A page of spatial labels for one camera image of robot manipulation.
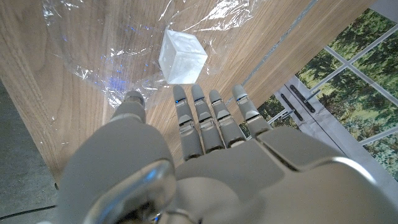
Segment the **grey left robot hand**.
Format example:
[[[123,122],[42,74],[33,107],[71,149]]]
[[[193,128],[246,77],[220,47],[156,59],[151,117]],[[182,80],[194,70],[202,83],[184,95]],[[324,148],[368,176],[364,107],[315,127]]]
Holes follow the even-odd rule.
[[[396,223],[397,201],[361,164],[290,127],[272,128],[241,85],[247,138],[216,90],[173,88],[184,162],[146,123],[137,91],[69,159],[61,223]]]

